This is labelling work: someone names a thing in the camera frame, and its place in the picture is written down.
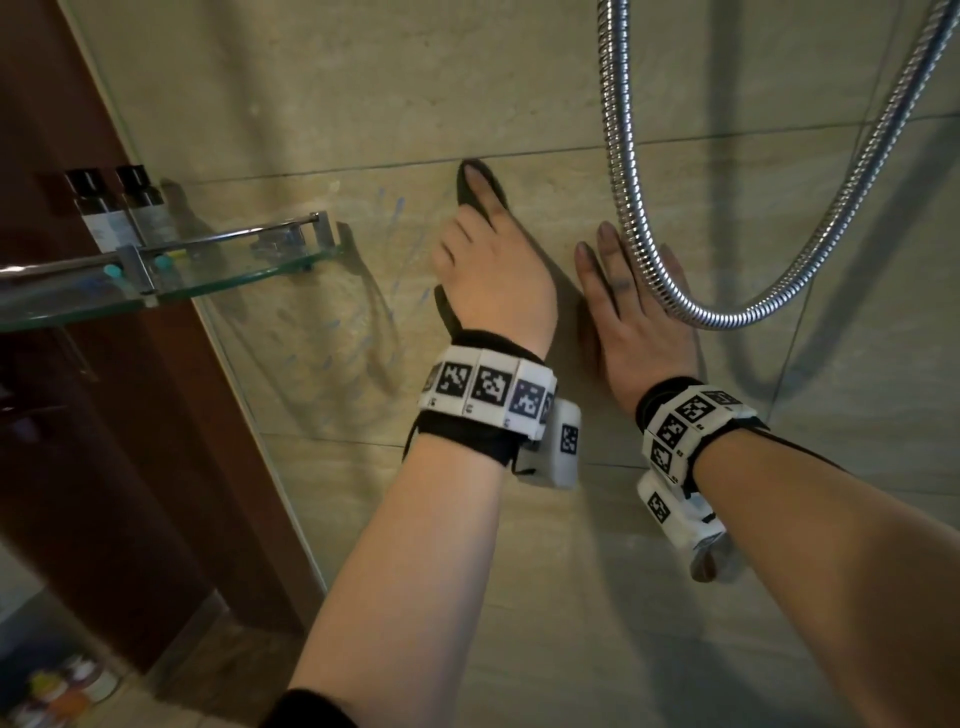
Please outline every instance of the black sleeve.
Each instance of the black sleeve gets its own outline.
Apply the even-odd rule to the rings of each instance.
[[[306,690],[287,691],[260,728],[357,728],[336,705]]]

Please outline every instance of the metal shower hose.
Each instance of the metal shower hose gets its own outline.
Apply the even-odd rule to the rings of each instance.
[[[876,176],[897,143],[924,90],[930,73],[947,47],[960,17],[960,0],[934,0],[917,43],[907,57],[870,136],[820,225],[796,259],[769,288],[738,311],[716,311],[697,303],[667,273],[657,252],[643,207],[636,170],[634,120],[630,95],[630,0],[599,0],[600,92],[611,185],[617,215],[634,258],[635,270],[671,314],[698,328],[741,328],[785,305],[810,283],[836,247]]]

